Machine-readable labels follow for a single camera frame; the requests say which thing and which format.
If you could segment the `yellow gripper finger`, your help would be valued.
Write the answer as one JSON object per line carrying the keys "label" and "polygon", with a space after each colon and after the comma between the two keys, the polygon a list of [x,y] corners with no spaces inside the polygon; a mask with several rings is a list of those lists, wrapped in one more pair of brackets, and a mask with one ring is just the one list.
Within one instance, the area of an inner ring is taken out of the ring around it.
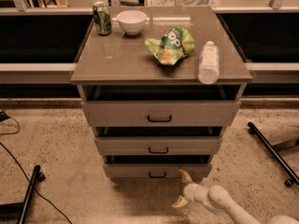
{"label": "yellow gripper finger", "polygon": [[188,203],[188,200],[185,197],[179,195],[178,200],[175,203],[173,203],[172,206],[174,208],[181,208],[181,207],[185,206],[187,203]]}
{"label": "yellow gripper finger", "polygon": [[183,184],[192,183],[192,178],[191,178],[191,176],[189,175],[188,172],[186,172],[183,169],[179,169],[178,171],[181,173],[181,178],[182,178],[182,183]]}

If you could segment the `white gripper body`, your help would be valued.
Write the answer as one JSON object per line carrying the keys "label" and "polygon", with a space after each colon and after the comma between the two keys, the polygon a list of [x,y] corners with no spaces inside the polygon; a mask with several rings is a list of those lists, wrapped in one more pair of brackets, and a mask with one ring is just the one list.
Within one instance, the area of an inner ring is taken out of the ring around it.
{"label": "white gripper body", "polygon": [[184,197],[194,203],[208,203],[208,192],[209,188],[196,183],[189,183],[183,189]]}

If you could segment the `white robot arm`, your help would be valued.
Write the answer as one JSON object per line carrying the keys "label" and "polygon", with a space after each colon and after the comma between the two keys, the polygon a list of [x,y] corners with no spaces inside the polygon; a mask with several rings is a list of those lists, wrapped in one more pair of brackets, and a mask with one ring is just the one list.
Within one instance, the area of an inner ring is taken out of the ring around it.
{"label": "white robot arm", "polygon": [[219,185],[205,187],[192,181],[191,176],[183,169],[178,200],[172,204],[180,208],[189,202],[200,203],[205,209],[216,216],[226,214],[234,224],[262,224],[244,208],[234,201],[229,192]]}

